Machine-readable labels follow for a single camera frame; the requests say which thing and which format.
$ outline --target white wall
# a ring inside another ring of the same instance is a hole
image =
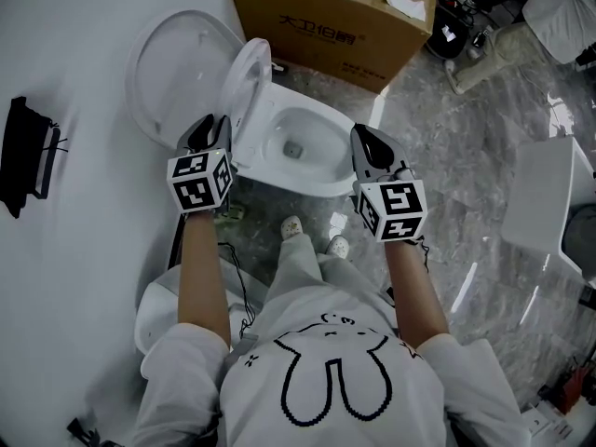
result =
[[[142,392],[135,310],[176,216],[169,153],[130,120],[123,73],[145,23],[179,7],[240,31],[231,0],[0,0],[0,127],[23,95],[61,124],[70,149],[48,200],[30,196],[18,220],[0,204],[0,437],[10,447],[68,445],[64,428],[85,415],[129,442]]]

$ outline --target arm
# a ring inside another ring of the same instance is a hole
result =
[[[184,228],[178,321],[147,354],[134,445],[186,445],[215,427],[227,313],[217,237],[210,213],[191,215]]]
[[[385,255],[395,313],[403,341],[414,348],[449,326],[418,249],[404,242],[387,242]]]
[[[445,410],[474,445],[530,445],[511,387],[486,340],[461,346],[449,326],[420,253],[385,244],[401,338],[417,349],[444,387]]]
[[[230,318],[210,213],[196,213],[186,221],[181,272],[178,322],[214,332],[230,346]]]

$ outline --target gray marble floor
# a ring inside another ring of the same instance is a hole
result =
[[[507,24],[512,11],[497,8],[492,17]],[[521,143],[573,136],[596,163],[596,75],[525,66],[456,96],[440,61],[422,50],[385,97],[300,67],[278,82],[358,122],[369,123],[376,105],[379,129],[407,147],[425,182],[428,265],[451,330],[464,343],[491,342],[520,404],[572,356],[587,354],[596,339],[596,312],[577,304],[581,285],[509,246],[499,229]],[[233,199],[248,211],[242,223],[220,227],[220,240],[233,243],[242,267],[264,283],[275,274],[279,223],[297,214],[317,250],[341,233],[351,243],[350,260],[373,283],[389,285],[382,246],[365,232],[346,196],[299,196],[239,180]],[[471,283],[462,296],[466,278]]]

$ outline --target cardboard box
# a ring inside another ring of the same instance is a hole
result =
[[[386,0],[234,0],[247,39],[265,38],[275,58],[381,92],[432,34]]]

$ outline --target white t-shirt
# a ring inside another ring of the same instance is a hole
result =
[[[392,311],[378,296],[332,287],[281,295],[255,321],[255,347],[225,375],[219,336],[173,327],[145,361],[135,445],[188,445],[218,411],[218,445],[444,446],[446,413],[485,445],[530,445],[485,340],[461,346],[443,334],[416,351],[395,336]]]

